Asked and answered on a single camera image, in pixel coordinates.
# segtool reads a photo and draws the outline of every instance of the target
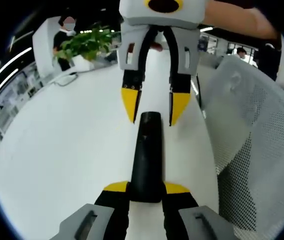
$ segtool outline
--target face mask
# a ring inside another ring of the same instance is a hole
[[[73,31],[74,28],[75,28],[75,23],[65,23],[64,26],[65,26],[66,30]]]

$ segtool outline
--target white table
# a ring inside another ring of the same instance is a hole
[[[59,224],[105,186],[129,181],[140,115],[164,122],[165,178],[218,212],[213,152],[199,106],[191,101],[169,127],[167,51],[151,50],[136,124],[120,95],[117,65],[83,73],[66,87],[49,85],[16,116],[0,145],[0,203],[24,239],[48,239]],[[166,239],[161,204],[132,202],[126,239]]]

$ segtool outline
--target black cable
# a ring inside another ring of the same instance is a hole
[[[200,87],[200,80],[198,79],[198,74],[196,74],[196,81],[198,86],[198,105],[202,109],[202,95],[201,95],[201,87]]]

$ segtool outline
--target potted plant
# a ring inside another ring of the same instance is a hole
[[[71,40],[61,44],[57,58],[73,62],[78,71],[88,71],[95,68],[96,58],[110,52],[114,33],[108,26],[93,26],[90,31],[79,33]]]

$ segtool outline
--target green leaves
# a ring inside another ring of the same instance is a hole
[[[62,49],[56,57],[71,60],[74,56],[82,55],[91,61],[96,59],[100,52],[110,52],[114,33],[110,31],[109,27],[94,25],[91,31],[77,34],[71,40],[64,41],[61,44]]]

